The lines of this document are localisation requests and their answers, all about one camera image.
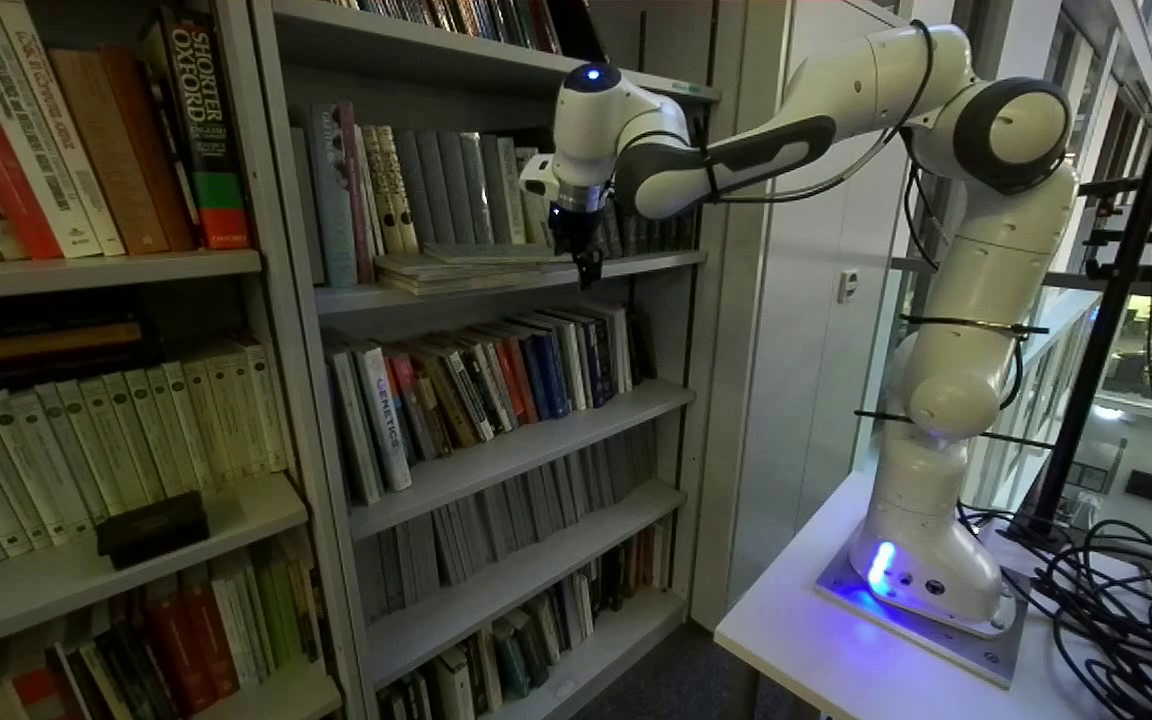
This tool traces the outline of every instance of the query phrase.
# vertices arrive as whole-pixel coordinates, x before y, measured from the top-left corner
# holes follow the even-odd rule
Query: white table
[[[1012,688],[880,628],[816,588],[820,568],[860,524],[872,468],[852,472],[808,528],[720,620],[716,644],[824,716],[968,716],[1060,720],[1104,716],[1052,648],[1048,620],[1028,616]]]

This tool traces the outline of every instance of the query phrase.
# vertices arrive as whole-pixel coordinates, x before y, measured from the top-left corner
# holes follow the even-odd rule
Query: cable
[[[924,20],[912,20],[912,28],[920,32],[924,48],[928,48],[928,64],[924,64],[924,76],[916,84],[916,92],[908,96],[908,108],[900,112],[900,120],[892,128],[884,128],[868,152],[860,152],[848,168],[840,168],[836,176],[820,180],[820,184],[804,184],[804,188],[788,188],[788,192],[768,192],[768,196],[724,196],[716,204],[796,204],[796,200],[808,200],[808,196],[820,196],[820,192],[832,192],[840,184],[848,184],[868,160],[876,160],[892,136],[900,136],[900,128],[912,120],[912,112],[920,108],[928,84],[932,84],[932,68],[936,68],[936,40],[928,32]]]
[[[1056,656],[1108,716],[1152,720],[1152,536],[1100,520],[1060,548],[1012,540],[1040,560],[1016,592],[1052,620]],[[1128,572],[1104,572],[1092,556],[1116,556]]]

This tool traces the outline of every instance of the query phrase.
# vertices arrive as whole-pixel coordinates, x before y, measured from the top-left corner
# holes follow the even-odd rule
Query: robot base
[[[824,596],[840,600],[844,608],[876,620],[880,628],[976,672],[988,684],[1008,688],[1016,676],[1020,632],[1024,632],[1024,612],[1028,612],[1028,600],[1016,592],[1008,592],[1016,600],[1012,624],[996,636],[976,636],[976,632],[948,628],[948,624],[936,624],[928,616],[912,616],[904,608],[880,604],[872,596],[868,580],[852,568],[848,544],[816,576],[816,588]]]

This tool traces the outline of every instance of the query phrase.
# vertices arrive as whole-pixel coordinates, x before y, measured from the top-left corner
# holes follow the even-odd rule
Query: bookshelf
[[[60,44],[64,48],[136,48],[144,20],[156,16],[160,0],[120,4],[116,12],[92,12],[92,8],[96,4],[88,4],[88,0],[64,0],[64,4],[52,4],[48,12],[40,12],[40,4],[36,4],[32,12],[36,12],[44,48],[60,48]],[[228,24],[232,12],[224,12],[224,4],[216,4],[212,12],[216,12],[216,24],[232,28]],[[232,116],[236,136],[252,140],[252,128],[264,128],[264,124],[252,116],[240,116],[240,112]],[[188,368],[188,364],[216,360],[216,356],[236,352],[236,348],[252,348],[260,356],[260,368],[268,368],[268,380],[276,384],[276,392],[268,396],[272,404],[264,404],[268,408],[264,420],[240,420],[240,412],[236,412],[232,428],[248,428],[244,440],[252,440],[252,428],[260,428],[260,436],[268,440],[268,436],[276,436],[280,424],[292,424],[288,412],[296,404],[288,400],[284,376],[276,376],[280,368],[296,364],[296,352],[284,356],[288,344],[280,344],[284,324],[276,312],[276,308],[288,308],[292,300],[280,296],[284,276],[280,276],[280,264],[268,252],[264,236],[256,232],[256,240],[248,240],[244,248],[224,248],[224,252],[200,248],[204,240],[196,240],[192,228],[176,232],[172,240],[180,248],[172,244],[172,252],[152,252],[152,256],[128,252],[128,256],[84,256],[84,260],[0,260],[0,308],[28,308],[36,300],[68,300],[68,296],[104,304],[104,288],[120,288],[120,292],[108,292],[116,300],[116,308],[128,304],[128,308],[136,308],[136,316],[144,316],[144,324],[152,324],[152,332],[148,332],[152,348],[136,360],[124,360],[124,356],[108,360],[108,364],[48,364],[48,360],[40,360],[36,364],[40,372],[28,368],[28,372],[0,380],[0,396],[36,396],[40,400],[44,396],[40,384],[68,384],[68,380],[72,384],[88,384],[88,380],[96,384],[96,376],[104,376],[104,372],[108,376],[132,376],[132,368],[148,376],[148,372],[160,372],[164,364]],[[44,328],[32,324],[32,332],[48,332],[52,320],[56,320],[56,328],[80,324],[72,316],[48,316]],[[136,500],[120,496],[120,504],[144,508],[148,500],[176,496],[184,484],[180,480],[184,472],[172,476],[172,484],[164,480],[168,468],[176,464],[164,448],[168,448],[168,440],[172,440],[172,448],[184,448],[184,440],[176,436],[172,420],[160,416],[164,420],[160,428],[152,428],[152,420],[148,420],[156,412],[168,412],[168,404],[148,408],[148,400],[136,396],[136,400],[144,400],[144,408],[132,408],[132,392],[124,400],[128,400],[128,412],[136,412],[136,416],[132,416],[132,424],[128,424],[128,416],[116,420],[120,428],[108,424],[112,416],[96,420],[96,412],[92,412],[96,404],[88,396],[76,400],[80,412],[92,412],[92,432],[88,432],[88,436],[96,436],[92,444],[88,444],[88,436],[80,444],[80,432],[60,436],[56,416],[44,420],[56,432],[52,440],[32,436],[32,440],[20,440],[16,448],[12,448],[12,440],[4,440],[0,444],[0,472],[20,468],[20,476],[24,476],[24,468],[28,468],[44,480],[56,480],[56,476],[48,476],[48,468],[64,476],[76,468],[76,456],[88,456],[84,460],[84,468],[92,468],[88,488],[120,496],[128,488],[128,484],[120,484],[120,476],[132,476],[128,468],[136,460],[116,456],[112,436],[120,436],[120,448],[132,448],[136,440],[128,432],[136,428],[144,448],[152,448],[140,460],[148,460],[160,472],[156,476],[160,488],[148,496],[136,496]],[[192,540],[176,552],[160,552],[152,560],[128,564],[128,568],[112,568],[108,556],[96,552],[96,532],[88,528],[88,520],[100,524],[96,500],[92,500],[100,492],[80,496],[80,504],[72,504],[84,520],[64,516],[64,536],[56,528],[60,524],[56,516],[36,520],[36,528],[48,536],[44,540],[36,536],[32,548],[0,560],[0,648],[8,648],[16,636],[24,640],[32,632],[60,628],[64,620],[100,616],[96,608],[108,608],[104,616],[112,616],[112,624],[124,624],[120,612],[132,608],[132,604],[124,604],[128,596],[140,596],[152,588],[168,592],[172,584],[164,584],[164,580],[172,580],[180,572],[192,572],[192,580],[204,580],[204,588],[208,588],[208,580],[224,576],[228,564],[256,564],[252,560],[256,552],[268,552],[268,564],[288,568],[280,600],[292,596],[288,584],[296,584],[296,580],[300,580],[296,588],[304,588],[304,596],[308,596],[308,572],[292,576],[292,572],[300,572],[296,560],[304,560],[304,556],[284,560],[276,552],[308,548],[308,564],[316,564],[320,576],[332,576],[332,552],[300,544],[304,536],[316,536],[316,528],[324,528],[332,520],[332,512],[324,512],[324,504],[316,504],[324,492],[320,492],[320,476],[312,472],[312,460],[300,464],[296,452],[284,452],[280,472],[244,472],[244,476],[232,468],[220,472],[216,456],[208,456],[208,464],[196,464],[196,468],[208,468],[208,476],[196,480],[200,488],[220,488],[220,484],[232,488],[220,500],[208,496],[208,536]],[[56,488],[52,484],[28,484],[28,492],[20,488],[24,504],[36,504],[32,508],[36,516],[44,516],[48,492],[60,496],[60,484]],[[268,588],[256,588],[256,572],[260,568],[252,568],[248,588],[236,588],[236,596],[240,596],[240,604],[252,604],[252,612],[264,612],[256,604],[256,592],[268,592]],[[52,636],[48,648],[56,656],[64,656],[64,652],[76,656],[76,644],[96,644],[100,620],[92,628],[64,628],[64,632],[76,632],[76,636],[64,636],[64,640]],[[328,668],[348,672],[348,660],[336,664],[332,652],[336,648],[328,644],[328,648],[316,648],[312,660],[304,656],[304,660],[288,660],[288,664],[268,664],[268,668],[260,668],[264,676],[256,688],[244,688],[244,692],[232,692],[232,696],[208,704],[204,716],[212,716],[212,720],[224,720],[224,716],[280,716],[280,720],[332,716],[344,708],[344,692]]]
[[[672,488],[640,488],[616,508],[592,512],[580,524],[532,544],[488,572],[452,584],[412,608],[400,608],[368,628],[368,680],[388,684],[416,664],[432,660],[484,620],[500,616],[504,608],[524,604],[540,588],[564,580],[580,564],[596,560],[612,544],[628,540],[632,532],[656,524],[680,504]]]
[[[684,420],[696,388],[704,384],[700,372],[692,372],[692,304],[696,276],[708,272],[708,252],[696,244],[616,256],[604,264],[604,280],[592,292],[576,288],[572,268],[516,272],[448,288],[324,288],[316,284],[308,240],[316,196],[304,188],[304,156],[296,152],[296,128],[312,108],[356,104],[360,124],[392,128],[528,132],[552,124],[552,96],[576,60],[388,20],[376,12],[348,12],[320,0],[272,0],[228,8],[224,16],[228,36],[236,40],[236,100],[248,120],[264,124],[248,140],[248,148],[260,148],[252,192],[268,200],[256,200],[256,228],[272,240],[268,276],[276,276],[280,296],[288,300],[272,312],[284,344],[280,356],[288,356],[284,372],[292,384],[296,448],[320,476],[308,484],[308,492],[324,492],[336,512],[336,528],[320,528],[320,544],[332,544],[340,572],[336,580],[324,580],[332,636],[336,644],[348,644],[340,652],[356,660],[356,672],[344,684],[344,712],[376,716],[380,692],[400,676],[424,668],[476,628],[528,604],[536,592],[588,568],[616,544],[672,520],[676,532],[664,552],[680,568],[672,572],[672,584],[664,592],[632,596],[620,612],[604,612],[592,640],[572,648],[552,668],[544,688],[504,704],[504,716],[572,712],[608,676],[616,676],[688,616],[688,532],[696,516],[696,488],[688,488],[680,456]],[[688,80],[648,72],[632,72],[632,80],[676,96],[696,116],[716,104],[712,88]],[[364,508],[348,492],[348,440],[340,436],[344,420],[336,408],[336,368],[324,336],[360,336],[388,348],[424,332],[476,328],[576,300],[632,304],[644,316],[636,332],[652,348],[648,380],[604,408],[520,424],[440,460],[412,460],[412,488],[384,492],[380,504]],[[364,540],[628,432],[644,432],[644,444],[632,444],[636,488],[628,496],[528,548],[496,556],[468,580],[444,584],[408,608],[380,616],[364,612],[364,576],[356,568]]]
[[[260,252],[108,256],[76,264],[0,264],[0,296],[260,276]]]
[[[284,476],[260,476],[236,496],[228,512],[212,516],[208,540],[120,572],[96,556],[96,544],[88,540],[52,552],[28,552],[0,564],[0,636],[100,604],[160,576],[176,576],[192,564],[208,564],[256,540],[300,528],[304,520],[308,516],[292,484]]]

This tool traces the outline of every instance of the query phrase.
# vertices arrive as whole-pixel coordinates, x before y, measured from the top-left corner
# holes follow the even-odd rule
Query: black cable
[[[1100,520],[1080,540],[1028,544],[1040,568],[1028,588],[1052,620],[1052,648],[1108,716],[1152,716],[1152,536],[1124,520]],[[1100,572],[1092,556],[1124,560],[1124,572]]]

